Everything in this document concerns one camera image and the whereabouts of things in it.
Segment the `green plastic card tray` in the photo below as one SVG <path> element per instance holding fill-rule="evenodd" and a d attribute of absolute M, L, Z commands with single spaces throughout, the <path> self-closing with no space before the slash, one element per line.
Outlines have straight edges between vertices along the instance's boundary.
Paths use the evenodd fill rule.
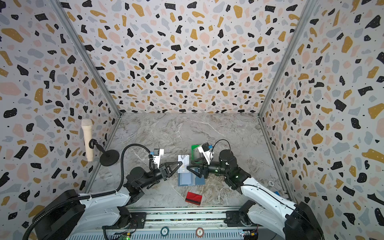
<path fill-rule="evenodd" d="M 203 157 L 203 154 L 199 152 L 200 145 L 191 146 L 191 161 L 192 163 L 200 161 L 199 159 Z"/>

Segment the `blue card holder wallet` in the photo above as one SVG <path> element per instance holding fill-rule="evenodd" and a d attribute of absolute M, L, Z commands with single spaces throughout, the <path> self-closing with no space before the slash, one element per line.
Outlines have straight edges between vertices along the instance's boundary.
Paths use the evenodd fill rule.
<path fill-rule="evenodd" d="M 196 175 L 188 172 L 178 174 L 178 186 L 202 186 L 205 185 L 206 181 L 204 178 L 199 178 Z"/>

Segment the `white VIP card gold lettering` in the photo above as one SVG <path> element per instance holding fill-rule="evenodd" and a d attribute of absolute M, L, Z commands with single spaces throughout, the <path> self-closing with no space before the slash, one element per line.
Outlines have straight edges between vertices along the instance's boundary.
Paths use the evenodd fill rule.
<path fill-rule="evenodd" d="M 184 174 L 188 172 L 187 167 L 190 164 L 190 156 L 189 155 L 178 155 L 178 162 L 182 162 L 182 165 L 178 169 L 179 174 Z"/>

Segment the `red card black stripe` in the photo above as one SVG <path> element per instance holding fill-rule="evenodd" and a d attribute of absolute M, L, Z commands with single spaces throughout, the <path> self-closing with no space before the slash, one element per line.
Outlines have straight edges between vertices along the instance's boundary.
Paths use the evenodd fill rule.
<path fill-rule="evenodd" d="M 187 195 L 186 195 L 186 198 L 185 198 L 185 202 L 190 203 L 190 204 L 194 204 L 194 205 L 197 205 L 197 206 L 200 206 L 201 202 L 202 202 L 202 199 L 203 199 L 202 195 L 195 194 L 195 193 L 192 193 L 192 192 L 187 192 Z"/>

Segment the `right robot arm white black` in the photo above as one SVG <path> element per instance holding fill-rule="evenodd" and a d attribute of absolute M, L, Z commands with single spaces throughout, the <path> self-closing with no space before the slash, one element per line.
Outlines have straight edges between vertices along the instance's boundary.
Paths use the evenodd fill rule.
<path fill-rule="evenodd" d="M 286 240 L 323 240 L 324 233 L 311 208 L 284 199 L 260 184 L 238 166 L 231 150 L 220 152 L 217 161 L 206 159 L 190 164 L 187 170 L 201 178 L 210 174 L 222 176 L 234 191 L 249 200 L 237 211 L 226 213 L 229 227 L 265 227 Z"/>

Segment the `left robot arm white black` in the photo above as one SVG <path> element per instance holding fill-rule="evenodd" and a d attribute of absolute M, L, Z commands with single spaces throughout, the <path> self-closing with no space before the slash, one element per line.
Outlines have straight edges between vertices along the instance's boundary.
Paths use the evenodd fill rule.
<path fill-rule="evenodd" d="M 97 227 L 125 227 L 131 217 L 126 207 L 144 195 L 144 188 L 166 181 L 181 166 L 182 162 L 166 162 L 150 172 L 135 167 L 118 191 L 86 195 L 67 190 L 33 218 L 23 238 L 27 240 L 31 233 L 35 233 L 39 240 L 65 240 L 73 234 Z"/>

